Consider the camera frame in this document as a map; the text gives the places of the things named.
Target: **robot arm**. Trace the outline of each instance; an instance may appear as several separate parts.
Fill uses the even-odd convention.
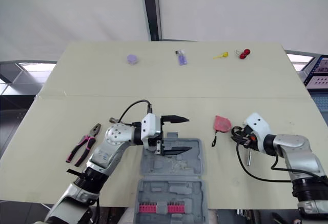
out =
[[[180,116],[159,118],[148,113],[141,122],[131,125],[117,123],[107,129],[104,141],[95,149],[83,172],[68,171],[78,177],[49,211],[45,223],[89,223],[92,216],[90,206],[98,201],[100,190],[129,146],[156,147],[155,154],[159,155],[177,155],[189,150],[189,147],[177,147],[179,150],[173,147],[173,153],[164,150],[162,125],[165,121],[180,123],[189,120]]]
[[[232,139],[245,148],[285,159],[293,184],[293,196],[305,218],[328,218],[328,180],[318,157],[313,154],[309,140],[300,135],[271,134],[269,124],[257,113],[234,127]]]

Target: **yellow object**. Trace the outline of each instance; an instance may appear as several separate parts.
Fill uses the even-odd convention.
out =
[[[224,53],[221,54],[221,55],[215,56],[213,59],[221,58],[221,57],[227,57],[227,56],[229,56],[229,54],[228,54],[228,52],[226,51],[226,52],[224,52]]]

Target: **purple eraser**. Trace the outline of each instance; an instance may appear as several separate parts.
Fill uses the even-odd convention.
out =
[[[137,56],[133,54],[128,55],[127,59],[128,59],[128,63],[132,65],[138,62]]]

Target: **white table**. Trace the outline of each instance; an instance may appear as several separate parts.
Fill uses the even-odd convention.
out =
[[[233,50],[244,48],[252,53],[239,60]],[[178,65],[174,49],[186,51],[186,66]],[[225,50],[230,53],[228,58],[213,60]],[[140,58],[135,66],[125,62],[130,53]],[[157,115],[177,114],[190,119],[163,128],[177,131],[179,137],[203,141],[202,179],[209,208],[294,209],[297,203],[291,184],[261,182],[243,172],[229,133],[218,133],[217,145],[211,147],[216,114],[241,125],[256,111],[273,133],[309,138],[323,167],[328,168],[326,124],[279,45],[78,43],[64,53],[3,155],[0,199],[55,203],[76,178],[66,170],[82,169],[65,163],[80,137],[101,123],[99,144],[110,125],[108,118],[119,117],[140,98],[148,99]],[[135,107],[125,120],[141,120],[145,110],[145,105]],[[134,206],[137,182],[142,177],[141,150],[131,147],[125,152],[101,191],[102,206]],[[250,171],[266,178],[288,179],[287,173],[270,170],[273,161],[273,157],[254,152]]]

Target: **plier jaw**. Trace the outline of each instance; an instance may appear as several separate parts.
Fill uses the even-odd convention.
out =
[[[97,123],[89,132],[90,137],[95,137],[100,131],[101,124]]]

